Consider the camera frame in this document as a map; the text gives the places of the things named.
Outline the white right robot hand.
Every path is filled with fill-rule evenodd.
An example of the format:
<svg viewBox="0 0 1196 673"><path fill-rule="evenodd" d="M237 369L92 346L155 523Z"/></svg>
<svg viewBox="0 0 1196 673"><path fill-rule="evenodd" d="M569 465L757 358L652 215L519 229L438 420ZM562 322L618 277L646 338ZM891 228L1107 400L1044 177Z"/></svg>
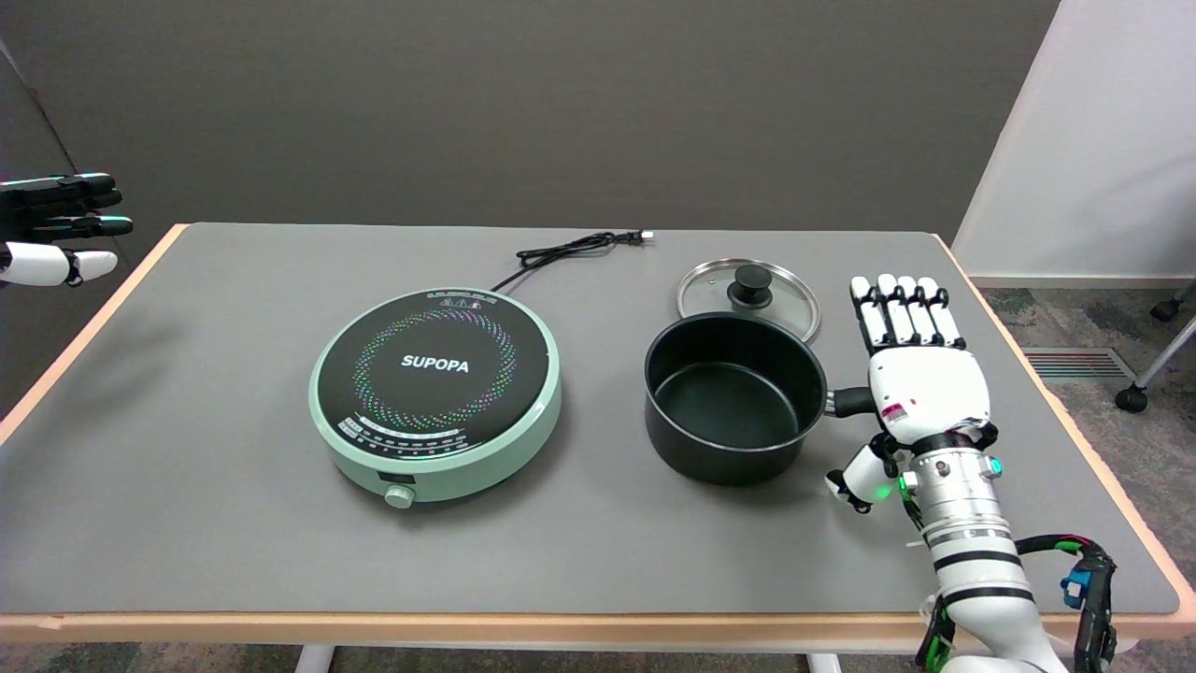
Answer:
<svg viewBox="0 0 1196 673"><path fill-rule="evenodd" d="M934 279L858 276L849 283L864 348L862 387L828 392L824 416L875 417L880 430L826 487L859 514L887 498L901 482L898 455L957 446L983 451L995 442L990 388L951 311L951 294Z"/></svg>

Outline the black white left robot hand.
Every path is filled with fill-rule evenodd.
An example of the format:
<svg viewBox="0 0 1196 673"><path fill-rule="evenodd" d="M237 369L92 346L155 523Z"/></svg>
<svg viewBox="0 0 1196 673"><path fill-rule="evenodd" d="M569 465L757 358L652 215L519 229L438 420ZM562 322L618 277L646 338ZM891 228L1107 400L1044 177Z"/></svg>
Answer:
<svg viewBox="0 0 1196 673"><path fill-rule="evenodd" d="M56 175L1 183L1 281L78 287L112 273L118 255L61 247L61 241L132 234L134 224L102 210L122 203L106 172Z"/></svg>

